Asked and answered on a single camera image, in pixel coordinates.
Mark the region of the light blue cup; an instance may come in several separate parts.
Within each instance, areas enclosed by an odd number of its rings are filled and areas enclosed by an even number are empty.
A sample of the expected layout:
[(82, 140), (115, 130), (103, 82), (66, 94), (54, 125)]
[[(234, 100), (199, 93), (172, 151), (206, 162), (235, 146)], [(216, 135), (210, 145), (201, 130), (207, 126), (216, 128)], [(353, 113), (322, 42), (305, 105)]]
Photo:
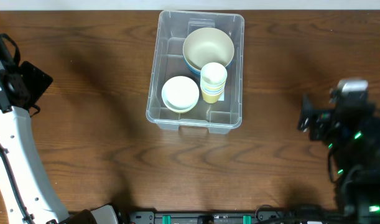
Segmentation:
[(218, 90), (209, 90), (209, 89), (201, 88), (201, 91), (204, 92), (207, 95), (219, 95), (222, 92), (224, 92), (224, 90), (225, 90), (224, 88), (220, 88)]

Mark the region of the white small bowl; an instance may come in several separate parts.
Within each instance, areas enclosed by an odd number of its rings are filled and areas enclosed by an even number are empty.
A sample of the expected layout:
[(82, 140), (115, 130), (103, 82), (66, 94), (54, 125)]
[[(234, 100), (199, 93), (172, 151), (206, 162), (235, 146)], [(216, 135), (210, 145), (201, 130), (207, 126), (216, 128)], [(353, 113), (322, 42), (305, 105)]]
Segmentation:
[(198, 85), (185, 76), (169, 79), (162, 87), (162, 101), (165, 105), (185, 109), (197, 104), (199, 99)]

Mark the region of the cream large bowl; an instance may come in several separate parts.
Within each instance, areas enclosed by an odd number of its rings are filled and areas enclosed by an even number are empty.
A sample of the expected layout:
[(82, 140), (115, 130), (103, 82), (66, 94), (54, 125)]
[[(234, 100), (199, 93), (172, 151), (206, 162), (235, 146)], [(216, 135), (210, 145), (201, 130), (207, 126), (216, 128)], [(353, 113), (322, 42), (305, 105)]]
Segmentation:
[(216, 62), (226, 66), (234, 58), (234, 43), (222, 30), (203, 27), (191, 32), (183, 43), (183, 57), (190, 65), (202, 68)]

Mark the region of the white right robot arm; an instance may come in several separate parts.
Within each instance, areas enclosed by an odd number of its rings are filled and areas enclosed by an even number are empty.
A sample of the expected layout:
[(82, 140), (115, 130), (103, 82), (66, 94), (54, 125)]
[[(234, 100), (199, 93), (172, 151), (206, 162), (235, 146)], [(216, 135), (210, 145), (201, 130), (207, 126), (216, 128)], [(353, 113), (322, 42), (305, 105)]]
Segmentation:
[(302, 98), (298, 129), (328, 148), (328, 176), (343, 218), (380, 223), (380, 118), (364, 93), (339, 96), (331, 109)]

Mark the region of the dark blue bowl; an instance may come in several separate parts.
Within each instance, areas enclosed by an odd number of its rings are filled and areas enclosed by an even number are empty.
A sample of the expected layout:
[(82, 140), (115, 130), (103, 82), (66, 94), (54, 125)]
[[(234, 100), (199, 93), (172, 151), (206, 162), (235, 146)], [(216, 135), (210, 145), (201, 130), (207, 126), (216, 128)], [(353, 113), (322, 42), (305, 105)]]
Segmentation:
[[(201, 68), (197, 68), (197, 67), (194, 67), (193, 65), (190, 65), (189, 61), (184, 59), (184, 62), (186, 64), (186, 66), (188, 67), (188, 69), (191, 71), (191, 73), (193, 75), (195, 75), (196, 78), (200, 78), (200, 74), (201, 74)], [(230, 68), (230, 66), (232, 65), (233, 63), (233, 60), (230, 61), (230, 63), (228, 63), (225, 68)]]

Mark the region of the yellow cup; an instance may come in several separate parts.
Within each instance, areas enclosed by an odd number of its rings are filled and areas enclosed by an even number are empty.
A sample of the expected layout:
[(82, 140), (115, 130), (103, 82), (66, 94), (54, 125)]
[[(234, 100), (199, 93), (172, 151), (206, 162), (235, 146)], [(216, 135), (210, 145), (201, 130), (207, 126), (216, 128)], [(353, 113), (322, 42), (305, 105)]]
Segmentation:
[(216, 85), (212, 85), (212, 84), (207, 83), (204, 80), (202, 80), (200, 82), (201, 88), (204, 89), (205, 91), (220, 91), (221, 89), (223, 89), (225, 87), (225, 84), (226, 84), (226, 82), (222, 82), (222, 83), (219, 83)]
[(210, 104), (213, 104), (213, 103), (216, 103), (220, 98), (221, 98), (221, 95), (223, 93), (218, 93), (216, 95), (209, 95), (205, 92), (202, 92), (202, 97), (203, 97), (203, 100), (207, 103), (210, 103)]

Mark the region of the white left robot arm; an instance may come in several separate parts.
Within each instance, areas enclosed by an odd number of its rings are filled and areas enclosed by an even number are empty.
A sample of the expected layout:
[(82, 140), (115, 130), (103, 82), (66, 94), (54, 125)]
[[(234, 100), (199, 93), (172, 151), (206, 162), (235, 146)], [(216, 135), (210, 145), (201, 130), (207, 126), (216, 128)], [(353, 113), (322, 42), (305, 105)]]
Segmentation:
[(9, 223), (118, 223), (112, 205), (70, 215), (47, 177), (27, 105), (52, 82), (29, 62), (10, 72), (0, 61), (0, 191)]

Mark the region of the cream cup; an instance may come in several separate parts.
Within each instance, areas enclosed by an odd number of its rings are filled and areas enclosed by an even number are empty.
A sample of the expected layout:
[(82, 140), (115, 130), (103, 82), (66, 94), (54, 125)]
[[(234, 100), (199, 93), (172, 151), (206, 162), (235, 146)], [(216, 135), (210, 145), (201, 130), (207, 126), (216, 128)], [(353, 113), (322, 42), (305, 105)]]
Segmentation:
[(226, 81), (228, 72), (220, 63), (211, 62), (202, 67), (200, 75), (207, 84), (217, 85)]

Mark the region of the yellow small bowl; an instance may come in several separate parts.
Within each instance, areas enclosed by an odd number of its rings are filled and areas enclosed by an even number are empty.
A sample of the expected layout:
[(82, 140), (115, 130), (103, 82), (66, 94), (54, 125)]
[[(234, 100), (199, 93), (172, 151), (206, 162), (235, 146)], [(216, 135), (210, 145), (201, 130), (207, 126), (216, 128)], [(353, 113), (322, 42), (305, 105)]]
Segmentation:
[(187, 113), (187, 112), (189, 112), (190, 110), (192, 110), (195, 106), (196, 106), (196, 104), (191, 105), (190, 107), (185, 108), (185, 109), (178, 109), (178, 108), (175, 108), (175, 107), (173, 107), (173, 106), (166, 105), (166, 107), (167, 107), (169, 110), (171, 110), (171, 111), (173, 111), (173, 112), (175, 112), (175, 113), (179, 113), (179, 114), (180, 114), (180, 113)]

